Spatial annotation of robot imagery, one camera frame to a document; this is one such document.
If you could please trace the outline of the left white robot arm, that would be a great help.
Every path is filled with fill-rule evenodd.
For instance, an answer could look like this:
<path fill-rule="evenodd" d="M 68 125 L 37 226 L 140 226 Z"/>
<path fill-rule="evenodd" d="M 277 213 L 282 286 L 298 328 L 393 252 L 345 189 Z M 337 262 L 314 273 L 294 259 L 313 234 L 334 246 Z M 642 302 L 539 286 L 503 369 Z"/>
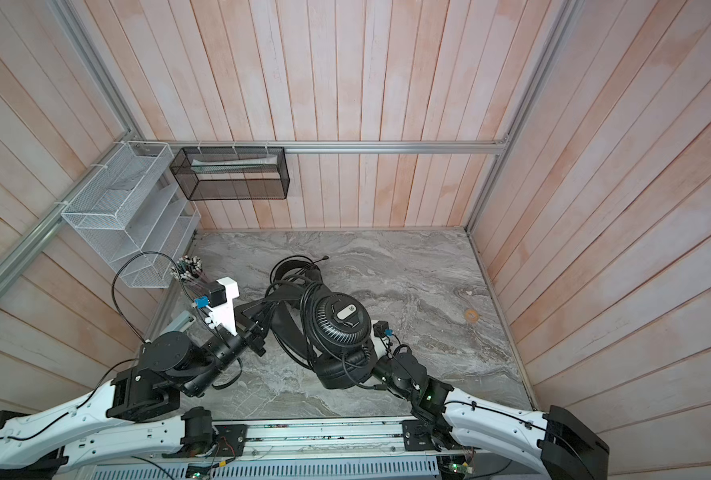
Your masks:
<path fill-rule="evenodd" d="M 251 302 L 233 314 L 236 331 L 216 326 L 202 345 L 183 331 L 159 335 L 135 365 L 81 398 L 32 415 L 1 411 L 0 479 L 50 479 L 113 454 L 211 454 L 218 446 L 211 414 L 177 409 L 181 396 L 203 396 L 245 350 L 264 354 L 268 308 Z"/>

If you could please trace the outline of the large black gaming headset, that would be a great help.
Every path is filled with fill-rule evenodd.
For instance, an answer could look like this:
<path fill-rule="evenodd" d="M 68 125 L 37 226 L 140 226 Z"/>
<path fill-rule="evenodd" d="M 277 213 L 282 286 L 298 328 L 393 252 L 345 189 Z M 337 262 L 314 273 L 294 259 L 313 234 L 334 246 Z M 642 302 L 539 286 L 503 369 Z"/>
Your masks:
<path fill-rule="evenodd" d="M 321 262 L 329 260 L 325 255 L 313 260 L 305 255 L 291 255 L 281 259 L 269 274 L 270 283 L 281 281 L 321 282 L 322 273 L 319 267 Z"/>

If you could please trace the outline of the small black wired headphones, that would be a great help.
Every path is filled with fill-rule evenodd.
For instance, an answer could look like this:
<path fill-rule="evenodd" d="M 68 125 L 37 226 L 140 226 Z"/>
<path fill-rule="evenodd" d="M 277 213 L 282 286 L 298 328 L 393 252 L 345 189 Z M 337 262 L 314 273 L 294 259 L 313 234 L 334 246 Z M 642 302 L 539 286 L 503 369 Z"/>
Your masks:
<path fill-rule="evenodd" d="M 277 281 L 265 291 L 261 316 L 286 355 L 329 390 L 365 389 L 379 360 L 367 310 L 320 281 Z"/>

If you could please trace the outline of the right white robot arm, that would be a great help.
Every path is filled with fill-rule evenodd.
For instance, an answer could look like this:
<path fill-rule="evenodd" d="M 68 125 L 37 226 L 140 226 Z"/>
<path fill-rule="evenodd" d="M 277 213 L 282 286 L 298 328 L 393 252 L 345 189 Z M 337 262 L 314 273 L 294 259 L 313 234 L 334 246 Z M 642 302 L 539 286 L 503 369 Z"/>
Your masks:
<path fill-rule="evenodd" d="M 609 446 L 565 408 L 518 410 L 477 398 L 429 376 L 407 350 L 379 358 L 373 377 L 411 404 L 437 445 L 485 450 L 551 479 L 609 477 Z"/>

